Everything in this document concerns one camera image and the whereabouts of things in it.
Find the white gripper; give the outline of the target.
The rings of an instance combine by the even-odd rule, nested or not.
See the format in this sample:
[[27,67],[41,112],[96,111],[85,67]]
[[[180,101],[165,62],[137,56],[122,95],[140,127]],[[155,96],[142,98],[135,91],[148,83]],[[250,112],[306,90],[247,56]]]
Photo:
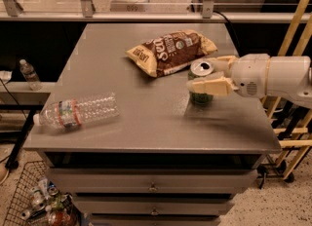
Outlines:
[[265,96],[265,74],[268,54],[248,54],[237,59],[235,56],[218,56],[209,59],[215,72],[228,73],[216,79],[195,78],[186,87],[195,94],[225,96],[236,91],[244,97],[263,98]]

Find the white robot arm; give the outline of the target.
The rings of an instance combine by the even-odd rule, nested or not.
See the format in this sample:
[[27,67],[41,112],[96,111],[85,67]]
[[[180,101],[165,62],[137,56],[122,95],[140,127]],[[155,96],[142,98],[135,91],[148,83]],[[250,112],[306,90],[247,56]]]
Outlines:
[[205,74],[187,82],[195,94],[263,98],[282,97],[298,106],[312,108],[311,59],[309,56],[269,56],[201,58]]

